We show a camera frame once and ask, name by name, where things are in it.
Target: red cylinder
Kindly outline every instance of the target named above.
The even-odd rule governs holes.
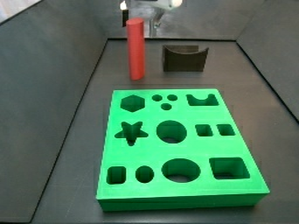
[[[140,80],[145,75],[145,36],[144,20],[140,17],[125,21],[128,66],[130,80]]]

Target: green shape sorter board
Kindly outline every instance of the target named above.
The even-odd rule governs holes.
[[[216,89],[113,92],[97,182],[104,211],[252,206],[268,193]]]

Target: square hole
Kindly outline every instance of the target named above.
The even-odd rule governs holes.
[[[126,181],[126,168],[124,166],[112,166],[106,170],[106,183],[110,185],[124,184]]]
[[[217,129],[218,129],[220,135],[224,137],[236,135],[229,124],[217,124]]]
[[[248,179],[248,168],[240,157],[214,157],[209,159],[214,179]]]
[[[194,125],[198,137],[212,137],[210,126],[208,124]]]

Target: star-shaped hole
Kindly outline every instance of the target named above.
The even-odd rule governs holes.
[[[138,137],[148,137],[148,134],[141,131],[142,123],[137,122],[134,124],[129,124],[126,122],[121,122],[122,130],[116,133],[116,138],[125,138],[128,146],[133,146],[136,144],[136,139]]]

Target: gray table surface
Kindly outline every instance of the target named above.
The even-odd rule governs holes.
[[[162,45],[209,48],[202,73],[164,73]],[[102,213],[94,199],[114,89],[216,88],[270,194],[249,207]],[[69,129],[33,223],[297,223],[299,126],[234,42],[145,42],[145,77],[128,79],[126,42],[109,40]]]

